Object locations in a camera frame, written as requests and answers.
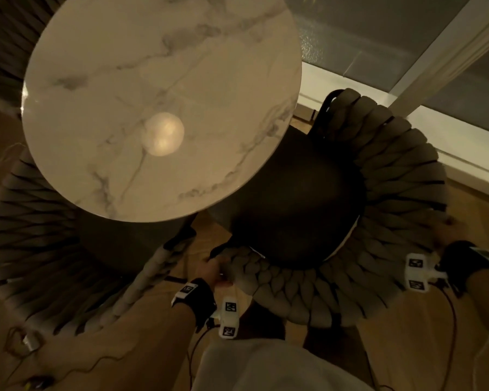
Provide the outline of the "person's left hand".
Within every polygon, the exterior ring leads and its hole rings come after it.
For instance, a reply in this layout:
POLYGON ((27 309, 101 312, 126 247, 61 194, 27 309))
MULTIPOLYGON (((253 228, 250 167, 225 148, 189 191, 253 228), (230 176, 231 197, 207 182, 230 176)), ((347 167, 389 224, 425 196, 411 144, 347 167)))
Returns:
POLYGON ((217 265, 212 262, 212 258, 202 259, 196 268, 194 279, 202 279, 212 292, 216 288, 229 288, 233 286, 233 282, 226 275, 219 274, 217 265))

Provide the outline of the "white right wrist marker block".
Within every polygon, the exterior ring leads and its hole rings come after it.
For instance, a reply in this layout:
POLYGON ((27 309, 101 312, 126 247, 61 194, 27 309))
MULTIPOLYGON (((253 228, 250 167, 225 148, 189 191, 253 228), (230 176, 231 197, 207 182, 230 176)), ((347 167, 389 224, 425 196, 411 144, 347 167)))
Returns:
POLYGON ((435 268, 430 256, 421 253, 407 254, 405 260, 407 289, 426 294, 438 279, 447 280, 447 275, 435 268))

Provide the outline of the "small silver floor device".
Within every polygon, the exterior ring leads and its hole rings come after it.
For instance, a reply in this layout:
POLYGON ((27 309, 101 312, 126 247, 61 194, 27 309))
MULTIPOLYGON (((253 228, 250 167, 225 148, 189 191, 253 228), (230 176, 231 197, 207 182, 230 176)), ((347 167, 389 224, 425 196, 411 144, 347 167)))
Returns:
POLYGON ((22 343, 30 354, 39 351, 45 345, 44 337, 35 330, 26 330, 22 336, 22 343))

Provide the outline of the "white left wrist marker block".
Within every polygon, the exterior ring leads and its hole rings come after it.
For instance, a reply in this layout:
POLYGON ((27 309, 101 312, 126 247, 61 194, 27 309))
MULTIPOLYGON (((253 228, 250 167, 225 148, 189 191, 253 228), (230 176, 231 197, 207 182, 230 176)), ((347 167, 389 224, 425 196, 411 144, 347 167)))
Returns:
POLYGON ((226 296, 223 298, 219 312, 219 320, 219 336, 222 339, 235 339, 240 324, 238 304, 235 297, 226 296))

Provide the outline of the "dark round seat cushion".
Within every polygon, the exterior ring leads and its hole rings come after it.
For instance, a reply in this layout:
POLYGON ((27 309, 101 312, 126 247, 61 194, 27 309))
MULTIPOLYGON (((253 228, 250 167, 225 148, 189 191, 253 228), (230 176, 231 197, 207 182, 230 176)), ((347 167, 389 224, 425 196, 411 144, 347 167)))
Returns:
POLYGON ((254 177, 208 212, 267 262, 311 269, 339 248, 365 203, 364 178, 347 148, 290 126, 254 177))

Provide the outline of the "person's right hand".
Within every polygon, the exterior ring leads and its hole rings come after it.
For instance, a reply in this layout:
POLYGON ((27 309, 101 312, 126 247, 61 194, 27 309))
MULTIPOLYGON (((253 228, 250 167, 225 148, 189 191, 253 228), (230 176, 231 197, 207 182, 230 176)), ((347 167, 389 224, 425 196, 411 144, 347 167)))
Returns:
POLYGON ((428 225, 433 234, 433 245, 439 257, 452 243, 468 241, 467 228, 464 223, 450 215, 433 214, 428 218, 428 225))

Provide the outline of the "white window frame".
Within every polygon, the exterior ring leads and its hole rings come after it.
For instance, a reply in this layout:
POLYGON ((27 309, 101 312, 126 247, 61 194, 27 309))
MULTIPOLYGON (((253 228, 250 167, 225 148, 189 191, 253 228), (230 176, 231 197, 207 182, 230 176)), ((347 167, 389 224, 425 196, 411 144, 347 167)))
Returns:
POLYGON ((489 0, 469 0, 389 92, 304 62, 295 114, 314 120, 332 90, 354 89, 421 130, 449 179, 489 196, 489 131, 424 106, 487 52, 489 0))

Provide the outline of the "person's left forearm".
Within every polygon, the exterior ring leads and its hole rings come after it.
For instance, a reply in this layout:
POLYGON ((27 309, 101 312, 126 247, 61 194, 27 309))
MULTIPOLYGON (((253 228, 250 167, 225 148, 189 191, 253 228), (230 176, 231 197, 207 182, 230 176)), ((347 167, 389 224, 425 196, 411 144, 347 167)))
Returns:
POLYGON ((174 391, 195 330, 193 310, 180 302, 124 355, 104 355, 59 376, 39 370, 27 379, 50 383, 45 391, 174 391))

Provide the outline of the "person's white shirt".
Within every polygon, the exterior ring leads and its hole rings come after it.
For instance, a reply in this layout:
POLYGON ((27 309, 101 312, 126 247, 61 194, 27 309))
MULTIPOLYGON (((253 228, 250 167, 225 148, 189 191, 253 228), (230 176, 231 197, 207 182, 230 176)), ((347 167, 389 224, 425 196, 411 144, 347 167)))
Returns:
POLYGON ((373 390, 302 347, 278 339, 245 339, 211 343, 191 391, 373 390))

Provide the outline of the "white wrist marker block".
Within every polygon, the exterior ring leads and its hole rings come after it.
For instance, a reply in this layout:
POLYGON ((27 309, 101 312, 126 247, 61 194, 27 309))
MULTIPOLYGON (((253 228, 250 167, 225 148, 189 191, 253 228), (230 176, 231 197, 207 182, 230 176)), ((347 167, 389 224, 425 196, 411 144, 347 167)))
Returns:
POLYGON ((240 324, 238 304, 235 297, 226 296, 223 298, 219 312, 219 320, 219 336, 222 339, 235 339, 240 324))
POLYGON ((435 268, 430 256, 421 253, 407 254, 405 260, 407 289, 426 294, 438 279, 447 280, 447 275, 435 268))

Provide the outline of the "round white marble table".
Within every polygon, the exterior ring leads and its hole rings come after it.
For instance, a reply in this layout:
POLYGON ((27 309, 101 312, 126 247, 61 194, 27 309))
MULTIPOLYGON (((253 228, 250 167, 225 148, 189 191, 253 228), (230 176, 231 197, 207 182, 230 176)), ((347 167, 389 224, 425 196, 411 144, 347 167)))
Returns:
POLYGON ((301 70, 284 0, 66 0, 26 68, 24 135, 43 177, 81 209, 184 217, 271 157, 301 70))

